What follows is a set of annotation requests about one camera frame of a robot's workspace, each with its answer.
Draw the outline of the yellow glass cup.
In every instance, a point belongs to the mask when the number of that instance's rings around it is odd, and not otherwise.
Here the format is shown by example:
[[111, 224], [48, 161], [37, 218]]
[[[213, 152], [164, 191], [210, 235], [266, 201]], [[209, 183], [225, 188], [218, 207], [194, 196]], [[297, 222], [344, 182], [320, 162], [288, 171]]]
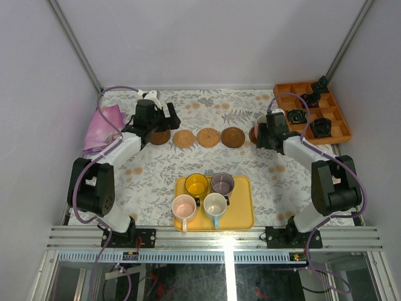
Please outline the yellow glass cup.
[[209, 191], [209, 182], [202, 174], [191, 174], [185, 179], [184, 188], [191, 196], [203, 198]]

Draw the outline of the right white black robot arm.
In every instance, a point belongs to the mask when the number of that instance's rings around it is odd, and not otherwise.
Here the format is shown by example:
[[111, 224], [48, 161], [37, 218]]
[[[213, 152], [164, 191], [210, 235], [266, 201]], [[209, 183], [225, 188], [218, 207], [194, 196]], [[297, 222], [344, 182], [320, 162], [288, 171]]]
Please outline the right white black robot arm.
[[286, 241], [300, 247], [308, 232], [332, 218], [345, 218], [341, 212], [366, 206], [366, 189], [358, 178], [350, 156], [333, 157], [309, 143], [299, 132], [291, 132], [280, 110], [258, 117], [254, 126], [256, 146], [288, 156], [311, 173], [311, 202], [288, 219]]

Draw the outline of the brown wooden coaster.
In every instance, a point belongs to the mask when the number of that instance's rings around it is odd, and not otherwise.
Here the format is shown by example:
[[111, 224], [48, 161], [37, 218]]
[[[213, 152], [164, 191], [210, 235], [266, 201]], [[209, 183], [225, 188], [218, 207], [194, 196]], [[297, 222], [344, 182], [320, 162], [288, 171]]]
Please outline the brown wooden coaster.
[[245, 142], [245, 134], [237, 127], [229, 127], [222, 131], [221, 140], [229, 148], [239, 148]]
[[254, 145], [256, 145], [257, 144], [257, 137], [255, 136], [254, 130], [255, 130], [254, 127], [252, 127], [250, 129], [250, 131], [249, 131], [249, 139]]

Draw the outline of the purple mug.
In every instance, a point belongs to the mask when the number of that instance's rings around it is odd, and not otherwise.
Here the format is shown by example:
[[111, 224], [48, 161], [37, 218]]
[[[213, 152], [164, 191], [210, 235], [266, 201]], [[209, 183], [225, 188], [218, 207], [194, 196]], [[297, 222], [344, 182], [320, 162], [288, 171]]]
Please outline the purple mug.
[[211, 189], [214, 193], [229, 197], [234, 187], [234, 178], [226, 172], [217, 173], [211, 179]]

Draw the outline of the blue handled white mug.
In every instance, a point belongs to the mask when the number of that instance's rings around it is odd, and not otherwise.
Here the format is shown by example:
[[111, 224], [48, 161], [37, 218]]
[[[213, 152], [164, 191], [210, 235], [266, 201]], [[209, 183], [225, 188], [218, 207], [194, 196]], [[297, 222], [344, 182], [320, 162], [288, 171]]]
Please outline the blue handled white mug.
[[210, 193], [204, 199], [203, 208], [206, 216], [212, 221], [213, 227], [218, 229], [219, 220], [229, 206], [229, 198], [219, 193]]

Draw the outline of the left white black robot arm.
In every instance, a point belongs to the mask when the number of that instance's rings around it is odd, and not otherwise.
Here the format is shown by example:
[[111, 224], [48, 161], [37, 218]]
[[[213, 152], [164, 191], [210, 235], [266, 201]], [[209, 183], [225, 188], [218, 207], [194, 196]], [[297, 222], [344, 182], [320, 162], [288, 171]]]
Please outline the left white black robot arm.
[[109, 231], [123, 247], [136, 243], [137, 232], [130, 228], [132, 219], [115, 204], [115, 171], [134, 154], [140, 152], [156, 132], [175, 130], [180, 119], [172, 103], [162, 105], [156, 100], [141, 99], [135, 114], [118, 132], [112, 142], [92, 159], [79, 157], [73, 163], [68, 205], [82, 224], [97, 221]]

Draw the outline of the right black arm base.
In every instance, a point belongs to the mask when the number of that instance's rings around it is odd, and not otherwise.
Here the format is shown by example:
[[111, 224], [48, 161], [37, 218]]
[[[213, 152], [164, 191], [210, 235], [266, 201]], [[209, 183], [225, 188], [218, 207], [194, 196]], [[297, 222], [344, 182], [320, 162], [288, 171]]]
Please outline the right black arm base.
[[302, 219], [299, 216], [292, 216], [284, 228], [266, 226], [266, 244], [269, 249], [295, 249], [306, 248], [309, 241], [309, 248], [322, 249], [323, 243], [320, 232], [316, 230], [317, 221]]

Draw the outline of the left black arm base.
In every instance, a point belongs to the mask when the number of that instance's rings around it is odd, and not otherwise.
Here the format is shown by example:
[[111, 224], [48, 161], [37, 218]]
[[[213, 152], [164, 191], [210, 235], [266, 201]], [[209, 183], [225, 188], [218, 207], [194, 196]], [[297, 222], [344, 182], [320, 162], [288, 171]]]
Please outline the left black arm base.
[[155, 248], [156, 232], [153, 228], [137, 228], [135, 220], [130, 216], [128, 229], [123, 233], [103, 229], [101, 246], [136, 250]]

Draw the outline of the dark wooden coaster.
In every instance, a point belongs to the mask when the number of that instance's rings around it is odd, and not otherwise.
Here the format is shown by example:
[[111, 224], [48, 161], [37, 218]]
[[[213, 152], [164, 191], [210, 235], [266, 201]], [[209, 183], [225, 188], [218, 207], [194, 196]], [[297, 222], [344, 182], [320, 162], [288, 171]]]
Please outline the dark wooden coaster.
[[163, 145], [169, 141], [170, 136], [170, 130], [166, 130], [164, 132], [154, 132], [151, 136], [150, 143], [153, 145]]

